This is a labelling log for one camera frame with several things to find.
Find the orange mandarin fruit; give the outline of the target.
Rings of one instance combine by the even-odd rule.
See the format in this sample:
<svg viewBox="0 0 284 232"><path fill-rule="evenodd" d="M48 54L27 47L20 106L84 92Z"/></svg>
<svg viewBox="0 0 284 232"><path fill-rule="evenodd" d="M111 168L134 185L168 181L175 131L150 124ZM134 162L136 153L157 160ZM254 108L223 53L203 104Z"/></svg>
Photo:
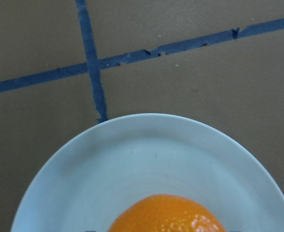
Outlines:
<svg viewBox="0 0 284 232"><path fill-rule="evenodd" d="M124 211L110 232L225 232L222 223L203 205L185 197L157 194Z"/></svg>

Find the light blue plate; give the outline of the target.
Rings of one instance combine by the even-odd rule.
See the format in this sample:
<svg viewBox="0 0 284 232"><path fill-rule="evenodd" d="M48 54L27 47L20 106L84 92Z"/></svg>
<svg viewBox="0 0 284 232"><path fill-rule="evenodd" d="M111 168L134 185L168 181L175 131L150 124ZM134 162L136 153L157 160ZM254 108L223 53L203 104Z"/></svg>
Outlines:
<svg viewBox="0 0 284 232"><path fill-rule="evenodd" d="M135 114L73 138L40 169L14 232L105 232L135 202L175 194L207 207L229 232L284 232L284 195L224 133L167 114Z"/></svg>

